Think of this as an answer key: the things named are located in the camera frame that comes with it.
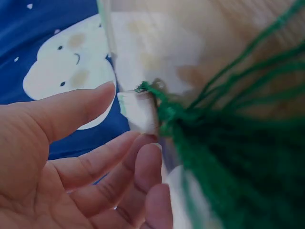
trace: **green string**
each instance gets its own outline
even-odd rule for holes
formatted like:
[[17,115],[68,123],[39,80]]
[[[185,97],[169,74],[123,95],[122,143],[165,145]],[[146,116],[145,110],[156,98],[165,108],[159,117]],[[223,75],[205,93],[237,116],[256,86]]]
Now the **green string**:
[[300,9],[305,4],[305,0],[297,0],[295,3],[291,6],[291,8],[284,13],[282,16],[280,16],[272,25],[270,25],[266,30],[264,30],[261,34],[258,35],[257,38],[255,38],[248,46],[247,48],[240,54],[239,57],[237,57],[232,63],[227,65],[225,68],[223,68],[210,82],[207,83],[207,85],[202,90],[201,94],[198,96],[198,98],[190,105],[190,107],[196,106],[204,97],[204,94],[210,89],[210,87],[224,74],[226,74],[230,69],[232,69],[234,66],[238,65],[240,62],[242,62],[245,58],[247,58],[253,50],[261,44],[269,35],[273,34],[276,30],[279,30],[282,28],[285,23],[296,13],[300,11]]
[[[158,107],[162,134],[173,138],[185,172],[197,179],[212,211],[226,229],[305,228],[305,117],[263,120],[238,114],[259,104],[292,101],[305,94],[305,83],[266,96],[255,93],[274,79],[305,70],[298,61],[305,40],[287,51],[235,72],[225,83],[214,84],[244,61],[271,34],[281,29],[304,6],[296,0],[276,22],[251,42],[236,60],[221,70],[187,108],[143,82],[161,100]],[[242,79],[268,70],[221,109],[215,104]],[[202,228],[202,217],[183,175],[186,206],[193,228]]]

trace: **white cloud print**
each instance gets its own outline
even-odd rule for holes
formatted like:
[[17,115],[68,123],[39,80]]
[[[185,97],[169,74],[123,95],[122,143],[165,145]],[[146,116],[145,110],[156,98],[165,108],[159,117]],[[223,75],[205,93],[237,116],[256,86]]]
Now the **white cloud print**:
[[[23,80],[24,92],[39,100],[75,89],[96,88],[108,81],[116,84],[112,66],[105,59],[109,49],[100,24],[99,15],[94,15],[48,39]],[[79,129],[100,124],[112,103],[100,117]]]

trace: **hand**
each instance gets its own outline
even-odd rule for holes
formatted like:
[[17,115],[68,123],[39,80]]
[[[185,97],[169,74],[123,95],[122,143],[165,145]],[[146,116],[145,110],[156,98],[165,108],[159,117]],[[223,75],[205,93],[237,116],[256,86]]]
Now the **hand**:
[[106,83],[0,106],[1,229],[172,228],[154,137],[127,132],[78,158],[47,161],[50,143],[98,117],[114,94]]

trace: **finger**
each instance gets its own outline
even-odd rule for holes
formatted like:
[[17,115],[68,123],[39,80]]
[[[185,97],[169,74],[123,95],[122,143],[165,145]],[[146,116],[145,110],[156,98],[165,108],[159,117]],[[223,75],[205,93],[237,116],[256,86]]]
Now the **finger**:
[[116,206],[133,180],[136,155],[144,145],[155,141],[151,135],[138,136],[123,161],[103,180],[72,192],[70,197],[82,214],[90,217]]
[[97,181],[126,155],[140,134],[129,131],[89,153],[75,158],[48,161],[61,178],[66,190],[73,190]]
[[115,86],[108,82],[96,89],[75,90],[21,104],[52,143],[100,116],[114,95]]
[[173,213],[168,185],[154,186],[146,197],[145,222],[140,229],[172,229]]
[[155,144],[143,146],[136,158],[134,182],[116,210],[108,210],[91,217],[97,228],[138,228],[144,219],[144,203],[151,187],[161,183],[162,156]]

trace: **white tag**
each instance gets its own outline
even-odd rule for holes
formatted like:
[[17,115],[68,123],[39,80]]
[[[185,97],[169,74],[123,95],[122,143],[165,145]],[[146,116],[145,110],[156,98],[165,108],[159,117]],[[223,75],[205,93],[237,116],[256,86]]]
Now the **white tag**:
[[153,95],[149,91],[119,92],[121,114],[124,115],[131,130],[158,135],[159,122]]

